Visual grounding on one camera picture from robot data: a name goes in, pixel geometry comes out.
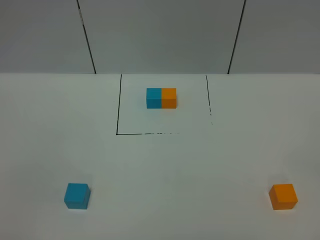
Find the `orange template block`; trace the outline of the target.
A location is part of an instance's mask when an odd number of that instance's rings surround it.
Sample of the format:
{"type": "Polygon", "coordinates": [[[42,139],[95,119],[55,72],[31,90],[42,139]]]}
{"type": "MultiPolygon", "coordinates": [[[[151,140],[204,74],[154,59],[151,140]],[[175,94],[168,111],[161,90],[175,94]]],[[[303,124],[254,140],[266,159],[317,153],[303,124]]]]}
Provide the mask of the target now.
{"type": "Polygon", "coordinates": [[[176,88],[161,89],[161,108],[162,109],[177,108],[177,89],[176,88]]]}

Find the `blue template block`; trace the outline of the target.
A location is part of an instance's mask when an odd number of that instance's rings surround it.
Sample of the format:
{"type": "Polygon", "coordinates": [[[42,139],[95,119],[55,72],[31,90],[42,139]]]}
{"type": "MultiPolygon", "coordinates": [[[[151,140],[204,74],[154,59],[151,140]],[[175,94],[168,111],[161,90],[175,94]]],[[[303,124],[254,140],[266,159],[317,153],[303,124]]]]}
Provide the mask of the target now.
{"type": "Polygon", "coordinates": [[[161,88],[146,89],[146,107],[148,109],[162,108],[162,89],[161,88]]]}

